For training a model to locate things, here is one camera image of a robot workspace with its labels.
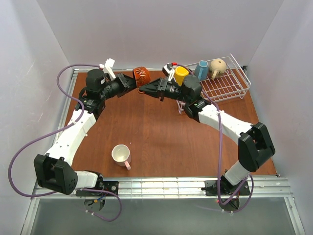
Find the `brown black mug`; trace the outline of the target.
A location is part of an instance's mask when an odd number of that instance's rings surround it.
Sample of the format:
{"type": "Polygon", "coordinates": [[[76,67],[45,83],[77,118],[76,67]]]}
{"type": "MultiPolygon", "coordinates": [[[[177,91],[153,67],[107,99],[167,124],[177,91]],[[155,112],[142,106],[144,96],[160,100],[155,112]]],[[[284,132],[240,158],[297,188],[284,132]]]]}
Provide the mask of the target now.
{"type": "Polygon", "coordinates": [[[139,94],[143,94],[139,88],[151,82],[150,73],[145,67],[137,67],[133,69],[133,77],[139,94]]]}

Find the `yellow textured cup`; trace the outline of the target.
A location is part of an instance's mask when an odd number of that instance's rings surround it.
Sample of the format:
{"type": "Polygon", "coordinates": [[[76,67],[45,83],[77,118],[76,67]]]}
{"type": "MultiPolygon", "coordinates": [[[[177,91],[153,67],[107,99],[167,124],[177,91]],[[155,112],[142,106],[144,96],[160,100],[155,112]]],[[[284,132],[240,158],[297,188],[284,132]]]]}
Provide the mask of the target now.
{"type": "Polygon", "coordinates": [[[189,75],[189,71],[186,68],[182,66],[175,68],[174,79],[179,86],[182,85],[183,80],[187,75],[189,75]]]}

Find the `blue mug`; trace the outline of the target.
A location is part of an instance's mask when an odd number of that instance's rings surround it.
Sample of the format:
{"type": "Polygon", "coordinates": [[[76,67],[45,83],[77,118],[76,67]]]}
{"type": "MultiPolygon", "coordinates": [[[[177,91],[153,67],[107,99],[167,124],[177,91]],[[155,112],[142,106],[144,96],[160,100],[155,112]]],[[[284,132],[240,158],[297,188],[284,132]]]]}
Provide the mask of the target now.
{"type": "Polygon", "coordinates": [[[207,79],[208,72],[209,72],[208,62],[205,60],[201,60],[198,62],[194,70],[194,75],[198,78],[199,81],[204,81],[207,79]]]}

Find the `beige round mug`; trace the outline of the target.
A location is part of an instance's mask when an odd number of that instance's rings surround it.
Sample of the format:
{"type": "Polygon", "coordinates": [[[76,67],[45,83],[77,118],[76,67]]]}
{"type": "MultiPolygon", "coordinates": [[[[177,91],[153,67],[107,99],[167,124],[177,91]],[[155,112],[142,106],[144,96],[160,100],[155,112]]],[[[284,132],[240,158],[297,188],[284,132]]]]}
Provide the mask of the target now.
{"type": "Polygon", "coordinates": [[[212,60],[209,65],[209,72],[211,74],[211,79],[214,80],[216,78],[221,77],[227,69],[226,62],[222,59],[212,60]]]}

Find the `white mug pink handle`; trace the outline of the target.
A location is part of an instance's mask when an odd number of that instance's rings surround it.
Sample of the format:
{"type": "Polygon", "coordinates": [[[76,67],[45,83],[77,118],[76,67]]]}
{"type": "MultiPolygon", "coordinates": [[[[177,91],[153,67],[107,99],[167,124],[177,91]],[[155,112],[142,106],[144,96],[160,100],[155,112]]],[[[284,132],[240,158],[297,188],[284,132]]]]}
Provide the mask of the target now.
{"type": "Polygon", "coordinates": [[[116,145],[111,156],[116,164],[122,167],[126,167],[127,170],[131,170],[131,154],[129,148],[124,144],[116,145]]]}

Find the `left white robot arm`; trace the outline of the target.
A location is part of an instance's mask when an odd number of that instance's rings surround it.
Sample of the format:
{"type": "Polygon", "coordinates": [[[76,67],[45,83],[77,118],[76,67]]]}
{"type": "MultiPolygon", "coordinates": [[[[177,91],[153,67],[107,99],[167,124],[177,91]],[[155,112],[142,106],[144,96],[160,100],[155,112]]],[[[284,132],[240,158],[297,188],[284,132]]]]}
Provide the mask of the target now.
{"type": "Polygon", "coordinates": [[[104,110],[105,100],[121,97],[136,88],[134,76],[118,73],[111,80],[101,69],[88,71],[86,85],[79,93],[79,102],[66,129],[44,155],[38,154],[34,159],[38,185],[65,195],[78,188],[99,185],[98,173],[73,170],[75,153],[104,110]]]}

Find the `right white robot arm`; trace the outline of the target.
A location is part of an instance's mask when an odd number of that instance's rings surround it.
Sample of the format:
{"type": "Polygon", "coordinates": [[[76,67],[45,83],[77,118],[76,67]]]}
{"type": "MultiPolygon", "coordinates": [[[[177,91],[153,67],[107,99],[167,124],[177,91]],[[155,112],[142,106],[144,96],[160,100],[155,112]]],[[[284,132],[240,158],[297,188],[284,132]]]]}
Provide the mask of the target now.
{"type": "Polygon", "coordinates": [[[251,124],[236,119],[210,99],[202,98],[202,86],[194,75],[186,76],[181,86],[159,78],[141,86],[139,91],[160,100],[170,98],[184,102],[183,109],[191,119],[219,130],[221,138],[227,136],[237,144],[238,159],[224,175],[219,175],[217,189],[231,191],[275,154],[263,123],[251,124]]]}

